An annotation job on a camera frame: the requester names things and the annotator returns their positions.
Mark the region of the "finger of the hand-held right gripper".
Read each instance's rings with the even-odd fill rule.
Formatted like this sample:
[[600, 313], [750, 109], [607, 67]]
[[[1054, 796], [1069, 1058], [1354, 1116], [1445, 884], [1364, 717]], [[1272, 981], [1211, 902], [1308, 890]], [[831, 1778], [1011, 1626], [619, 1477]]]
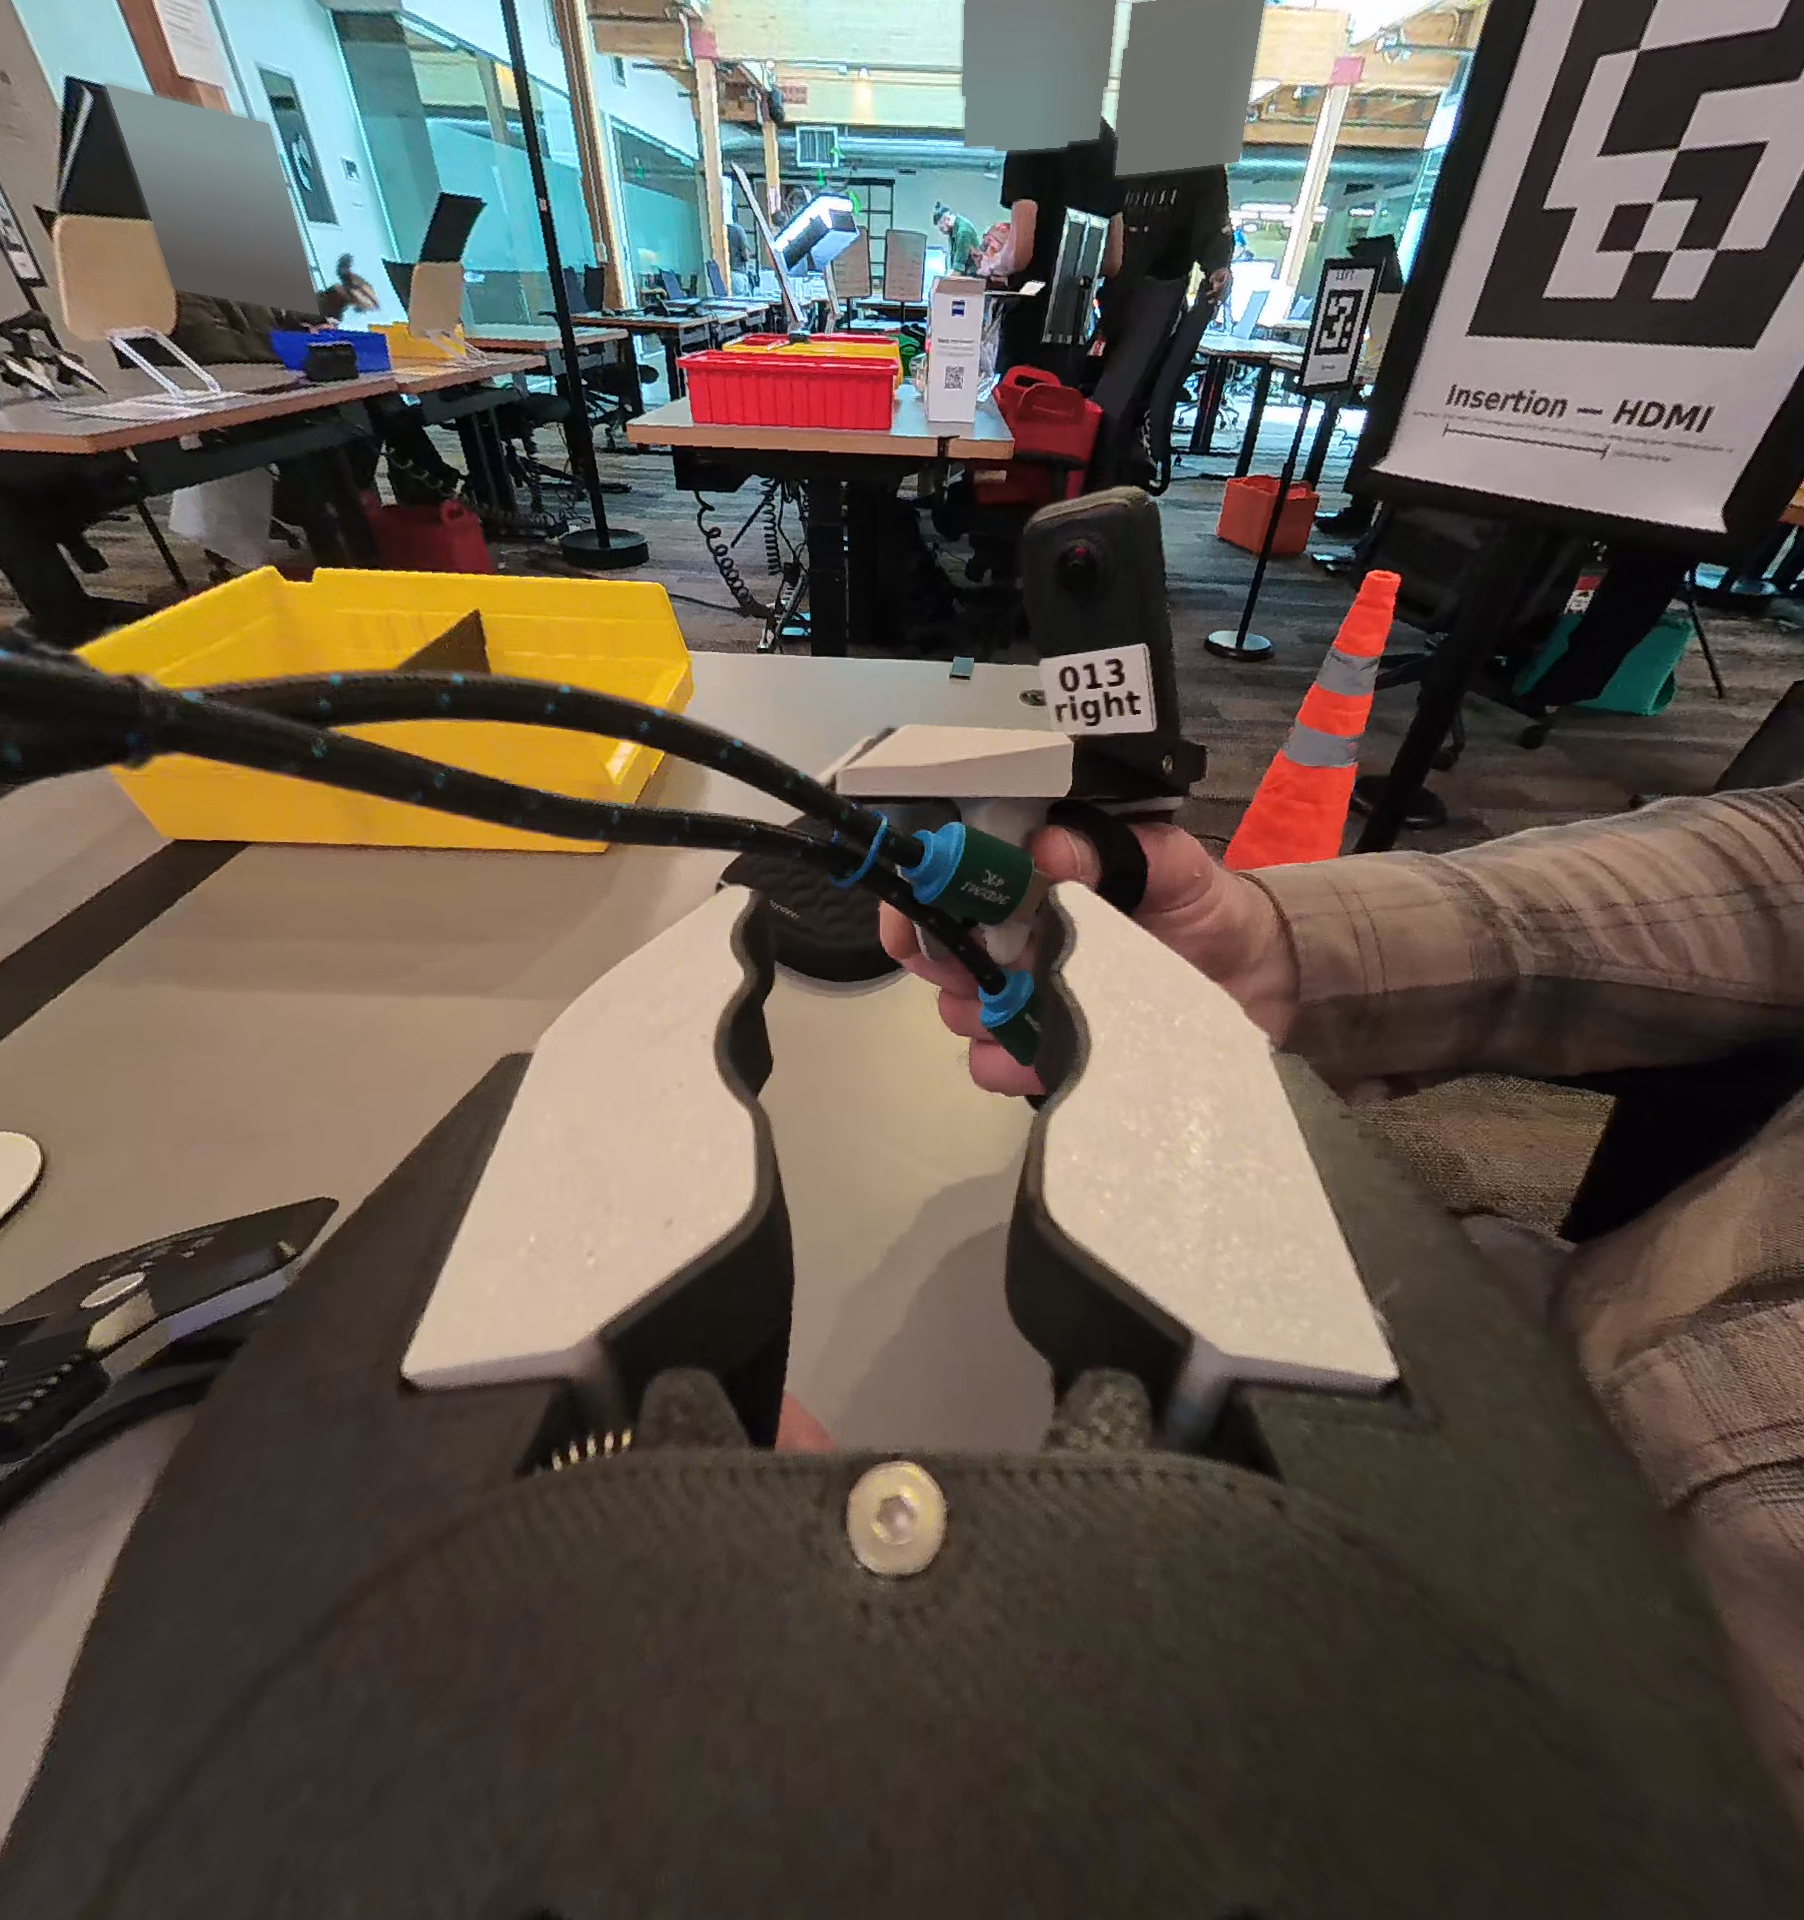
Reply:
[[920, 799], [917, 903], [978, 939], [992, 963], [1013, 963], [1032, 942], [1051, 876], [1033, 842], [1054, 799]]
[[895, 729], [831, 768], [856, 803], [1051, 803], [1072, 779], [1077, 745], [1026, 729]]

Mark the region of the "black mouse pad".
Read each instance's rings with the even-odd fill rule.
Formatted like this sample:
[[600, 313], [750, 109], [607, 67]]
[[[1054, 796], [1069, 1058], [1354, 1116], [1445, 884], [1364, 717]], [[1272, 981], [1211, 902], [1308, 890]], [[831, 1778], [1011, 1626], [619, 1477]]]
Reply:
[[817, 866], [743, 854], [719, 876], [759, 902], [753, 926], [765, 932], [779, 969], [823, 987], [871, 987], [901, 972], [878, 939], [878, 902], [868, 890], [840, 890]]

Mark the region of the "white paper notice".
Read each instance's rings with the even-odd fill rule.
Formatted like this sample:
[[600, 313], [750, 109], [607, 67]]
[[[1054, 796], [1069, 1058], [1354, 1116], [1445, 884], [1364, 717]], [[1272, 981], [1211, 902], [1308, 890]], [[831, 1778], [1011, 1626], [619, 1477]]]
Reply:
[[225, 92], [225, 59], [212, 4], [152, 4], [173, 73], [191, 85]]

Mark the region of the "red storage bin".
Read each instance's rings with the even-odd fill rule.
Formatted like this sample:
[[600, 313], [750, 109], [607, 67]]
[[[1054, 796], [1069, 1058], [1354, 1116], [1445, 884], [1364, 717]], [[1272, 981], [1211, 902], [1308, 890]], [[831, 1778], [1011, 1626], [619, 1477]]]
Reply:
[[364, 501], [376, 568], [394, 572], [494, 575], [482, 519], [461, 501]]

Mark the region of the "person's right forearm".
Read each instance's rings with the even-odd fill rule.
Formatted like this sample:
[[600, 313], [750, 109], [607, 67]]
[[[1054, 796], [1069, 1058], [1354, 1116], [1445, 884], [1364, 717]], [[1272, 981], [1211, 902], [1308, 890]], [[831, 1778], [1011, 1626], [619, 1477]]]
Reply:
[[1804, 781], [1272, 867], [1284, 1049], [1336, 1090], [1804, 1048]]

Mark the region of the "person's right hand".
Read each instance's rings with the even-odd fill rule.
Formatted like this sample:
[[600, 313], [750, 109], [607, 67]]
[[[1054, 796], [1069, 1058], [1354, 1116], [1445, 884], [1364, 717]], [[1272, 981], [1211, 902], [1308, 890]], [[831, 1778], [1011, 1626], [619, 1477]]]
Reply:
[[[1077, 884], [1095, 894], [1107, 890], [1110, 851], [1118, 851], [1123, 873], [1145, 873], [1132, 926], [1218, 984], [1257, 1033], [1284, 1049], [1299, 1016], [1299, 969], [1272, 897], [1248, 876], [1218, 867], [1200, 842], [1172, 824], [1101, 824], [1081, 832], [1077, 824], [1050, 821], [1032, 835], [1033, 866], [1051, 884]], [[954, 957], [926, 951], [917, 927], [892, 906], [878, 909], [878, 945], [937, 990], [940, 1021], [966, 1042], [978, 1090], [1001, 1097], [1047, 1096], [1041, 1078], [987, 1034], [978, 987]]]

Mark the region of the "wooden-edged desk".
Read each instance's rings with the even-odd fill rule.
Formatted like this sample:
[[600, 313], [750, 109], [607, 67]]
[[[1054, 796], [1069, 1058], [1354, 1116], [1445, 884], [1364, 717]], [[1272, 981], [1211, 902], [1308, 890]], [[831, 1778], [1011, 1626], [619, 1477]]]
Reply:
[[844, 659], [877, 639], [877, 499], [907, 478], [944, 481], [951, 469], [1007, 469], [1013, 440], [992, 401], [962, 434], [937, 434], [916, 389], [895, 395], [889, 431], [790, 431], [700, 423], [688, 401], [625, 423], [625, 443], [668, 452], [680, 493], [722, 493], [726, 478], [795, 483], [807, 504], [811, 654]]

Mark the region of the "red bag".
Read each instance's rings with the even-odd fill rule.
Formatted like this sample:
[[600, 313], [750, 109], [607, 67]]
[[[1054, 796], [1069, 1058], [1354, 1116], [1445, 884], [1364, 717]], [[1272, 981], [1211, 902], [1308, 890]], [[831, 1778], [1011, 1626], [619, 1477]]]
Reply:
[[1104, 410], [1054, 373], [1026, 364], [998, 380], [992, 401], [1013, 455], [971, 472], [978, 504], [1041, 510], [1059, 499], [1078, 499], [1104, 440]]

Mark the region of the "long red plastic bin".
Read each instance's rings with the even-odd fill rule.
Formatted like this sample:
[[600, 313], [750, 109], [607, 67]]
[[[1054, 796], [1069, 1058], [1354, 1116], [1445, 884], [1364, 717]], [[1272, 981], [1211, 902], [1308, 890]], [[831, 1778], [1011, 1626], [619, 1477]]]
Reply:
[[768, 359], [725, 349], [676, 364], [700, 428], [889, 434], [901, 380], [889, 364]]

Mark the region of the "small black switch box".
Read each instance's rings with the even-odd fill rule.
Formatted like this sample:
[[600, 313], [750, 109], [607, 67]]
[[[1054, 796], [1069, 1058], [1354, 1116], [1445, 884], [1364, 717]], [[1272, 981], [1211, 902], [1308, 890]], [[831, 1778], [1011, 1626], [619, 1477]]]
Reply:
[[272, 1306], [334, 1215], [331, 1197], [300, 1200], [75, 1268], [0, 1313], [0, 1385], [60, 1364], [120, 1382], [175, 1346]]

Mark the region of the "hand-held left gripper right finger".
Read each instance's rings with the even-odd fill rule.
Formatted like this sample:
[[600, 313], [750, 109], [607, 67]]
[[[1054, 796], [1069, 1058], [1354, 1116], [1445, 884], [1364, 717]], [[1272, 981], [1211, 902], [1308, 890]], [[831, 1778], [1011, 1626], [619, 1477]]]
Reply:
[[1199, 1450], [1238, 1389], [1394, 1392], [1385, 1325], [1248, 1015], [1077, 884], [1038, 936], [1047, 1101], [1005, 1301], [1054, 1397], [1126, 1376], [1157, 1434]]

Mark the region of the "white printed sign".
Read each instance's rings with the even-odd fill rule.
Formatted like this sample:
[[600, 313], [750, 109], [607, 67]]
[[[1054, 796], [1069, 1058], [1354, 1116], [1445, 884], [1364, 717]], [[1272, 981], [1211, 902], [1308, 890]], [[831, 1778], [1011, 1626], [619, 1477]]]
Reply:
[[941, 274], [929, 289], [923, 352], [923, 420], [940, 440], [960, 437], [978, 414], [990, 294], [983, 279]]

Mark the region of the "orange bin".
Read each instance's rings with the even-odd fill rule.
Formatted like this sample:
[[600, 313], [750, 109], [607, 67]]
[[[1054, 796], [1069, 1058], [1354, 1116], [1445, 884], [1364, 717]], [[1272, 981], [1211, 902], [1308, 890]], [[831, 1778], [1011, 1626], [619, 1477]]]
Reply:
[[1248, 553], [1253, 559], [1296, 559], [1314, 535], [1320, 495], [1303, 483], [1269, 474], [1232, 478], [1224, 483], [1214, 538]]

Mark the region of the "long grey desk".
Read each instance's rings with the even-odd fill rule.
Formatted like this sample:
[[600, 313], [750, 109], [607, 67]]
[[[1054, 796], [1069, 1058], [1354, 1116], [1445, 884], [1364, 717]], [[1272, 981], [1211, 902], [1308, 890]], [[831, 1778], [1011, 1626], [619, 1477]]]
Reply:
[[120, 510], [260, 469], [285, 474], [313, 508], [310, 545], [319, 568], [373, 569], [377, 550], [346, 452], [370, 443], [377, 413], [394, 401], [473, 392], [473, 401], [442, 410], [456, 420], [494, 410], [500, 383], [531, 364], [521, 352], [480, 352], [459, 364], [394, 364], [391, 373], [278, 392], [105, 396], [99, 410], [29, 401], [0, 410], [0, 572], [35, 639], [87, 645], [134, 613], [82, 592], [51, 538], [48, 493], [99, 483]]

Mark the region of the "black framed marker sign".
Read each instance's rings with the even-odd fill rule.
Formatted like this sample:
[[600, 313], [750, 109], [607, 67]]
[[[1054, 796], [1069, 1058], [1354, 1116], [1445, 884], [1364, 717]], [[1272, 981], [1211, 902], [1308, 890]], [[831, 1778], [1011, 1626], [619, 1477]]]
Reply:
[[1491, 4], [1348, 483], [1502, 526], [1357, 854], [1569, 532], [1737, 559], [1804, 481], [1804, 4]]

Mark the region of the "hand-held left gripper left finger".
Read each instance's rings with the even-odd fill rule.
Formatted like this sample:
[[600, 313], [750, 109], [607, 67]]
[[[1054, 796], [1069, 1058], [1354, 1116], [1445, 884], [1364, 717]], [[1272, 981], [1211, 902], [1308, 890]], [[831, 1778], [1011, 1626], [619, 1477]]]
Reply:
[[719, 890], [540, 1039], [400, 1376], [419, 1392], [565, 1385], [597, 1429], [649, 1382], [722, 1385], [779, 1440], [793, 1233], [762, 1113], [768, 903]]

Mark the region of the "orange traffic cone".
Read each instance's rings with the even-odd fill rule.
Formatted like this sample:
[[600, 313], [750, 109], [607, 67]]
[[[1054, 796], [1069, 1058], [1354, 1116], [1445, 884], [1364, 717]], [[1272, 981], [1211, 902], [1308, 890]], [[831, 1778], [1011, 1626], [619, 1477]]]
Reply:
[[1224, 872], [1339, 860], [1358, 775], [1381, 654], [1402, 578], [1370, 569], [1320, 659], [1296, 720], [1224, 844]]

